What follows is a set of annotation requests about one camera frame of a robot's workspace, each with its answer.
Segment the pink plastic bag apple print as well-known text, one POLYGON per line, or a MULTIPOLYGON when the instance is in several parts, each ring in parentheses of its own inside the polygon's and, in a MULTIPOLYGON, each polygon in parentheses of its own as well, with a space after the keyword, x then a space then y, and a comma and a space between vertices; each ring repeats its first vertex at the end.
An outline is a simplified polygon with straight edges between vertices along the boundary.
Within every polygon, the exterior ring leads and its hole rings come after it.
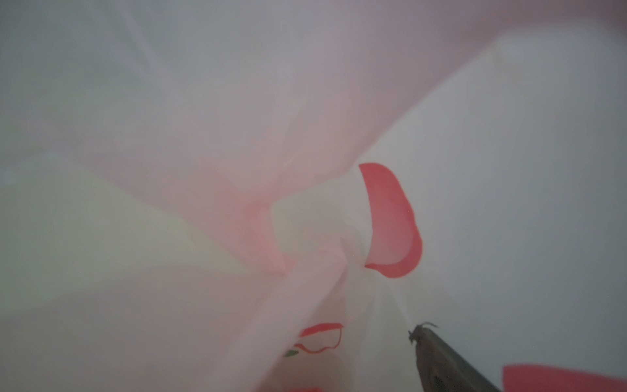
POLYGON ((4 391, 626 388, 623 1, 4 1, 4 391))

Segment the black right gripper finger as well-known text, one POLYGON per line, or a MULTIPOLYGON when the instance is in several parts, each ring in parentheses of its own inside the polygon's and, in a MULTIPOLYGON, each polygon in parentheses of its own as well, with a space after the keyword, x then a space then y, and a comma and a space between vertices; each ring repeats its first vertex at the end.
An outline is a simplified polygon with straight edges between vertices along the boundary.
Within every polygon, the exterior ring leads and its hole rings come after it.
POLYGON ((462 358, 433 329, 430 322, 409 331, 415 346, 416 368, 428 392, 500 392, 484 375, 462 358))

